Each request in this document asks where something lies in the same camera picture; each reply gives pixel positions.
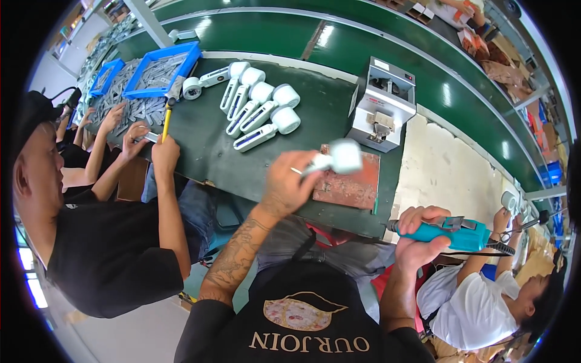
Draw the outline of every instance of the ear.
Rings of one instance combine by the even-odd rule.
[[[531,316],[533,316],[534,313],[535,313],[535,306],[533,305],[533,303],[531,301],[525,306],[525,314],[528,317],[531,317]]]
[[[26,166],[21,156],[18,157],[14,164],[14,173],[12,177],[12,190],[16,196],[29,197],[32,195],[32,190],[28,184],[26,176]]]

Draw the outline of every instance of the green workbench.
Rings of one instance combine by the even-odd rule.
[[[235,59],[201,59],[194,76],[227,66]],[[301,118],[298,129],[276,135],[245,153],[234,150],[234,140],[225,132],[228,121],[219,104],[227,82],[203,88],[195,100],[181,99],[173,108],[168,133],[180,145],[176,172],[226,192],[259,202],[268,166],[288,150],[319,149],[321,144],[343,138],[350,128],[347,114],[355,85],[320,73],[281,67],[275,63],[252,61],[253,67],[266,72],[272,85],[290,83],[301,96],[295,108]],[[161,126],[152,131],[160,133]],[[405,130],[401,145],[384,154],[362,146],[362,150],[381,156],[377,214],[336,204],[309,200],[298,212],[301,217],[364,236],[382,238],[395,194]],[[121,144],[121,136],[109,138]],[[150,159],[150,146],[142,156]]]
[[[521,183],[525,191],[541,189],[535,169],[526,159],[518,141],[495,114],[462,82],[463,78],[502,114],[514,130],[535,165],[544,164],[536,142],[526,125],[514,113],[504,94],[466,58],[462,50],[454,49],[433,32],[409,21],[405,15],[379,9],[361,1],[236,1],[224,5],[216,0],[180,1],[154,13],[159,20],[189,12],[235,6],[279,6],[327,12],[345,19],[385,30],[386,33],[416,46],[433,56],[457,74],[450,74],[424,58],[421,54],[390,40],[361,29],[328,21],[332,34],[325,42],[318,42],[309,62],[336,68],[347,73],[360,74],[370,56],[393,63],[416,76],[417,102],[458,127],[505,167]],[[216,13],[202,17],[187,17],[164,25],[166,31],[195,28],[200,48],[204,51],[240,51],[273,54],[300,59],[320,19],[288,13],[234,12]],[[157,46],[147,33],[137,34],[118,44],[121,57],[130,60],[141,57]]]

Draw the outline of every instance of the yellow-handled hammer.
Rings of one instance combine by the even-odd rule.
[[[162,142],[164,142],[166,140],[167,130],[170,128],[171,109],[174,107],[174,105],[175,105],[175,98],[170,97],[167,100],[167,104],[166,104],[166,120],[165,120],[164,125],[163,125]]]

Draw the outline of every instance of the white t-shirt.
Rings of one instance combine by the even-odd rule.
[[[418,308],[424,319],[440,308],[430,322],[434,335],[455,348],[474,350],[516,332],[517,322],[501,297],[518,297],[521,288],[512,273],[504,271],[492,281],[474,272],[456,288],[462,266],[441,269],[418,290]]]
[[[481,12],[484,12],[484,2],[482,0],[470,0],[470,2],[476,5]],[[458,12],[458,9],[437,0],[431,0],[426,7],[439,18],[458,30],[466,28],[466,22],[470,19],[468,15],[462,14],[458,20],[454,20],[454,15]]]

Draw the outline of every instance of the blue power tool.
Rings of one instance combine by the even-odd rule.
[[[423,222],[415,233],[402,235],[397,223],[399,220],[388,221],[388,231],[397,233],[422,242],[430,242],[438,236],[450,238],[450,248],[453,250],[476,253],[485,247],[491,247],[506,256],[514,256],[515,250],[502,242],[490,238],[490,231],[483,223],[468,220],[464,217],[440,217],[430,222]]]

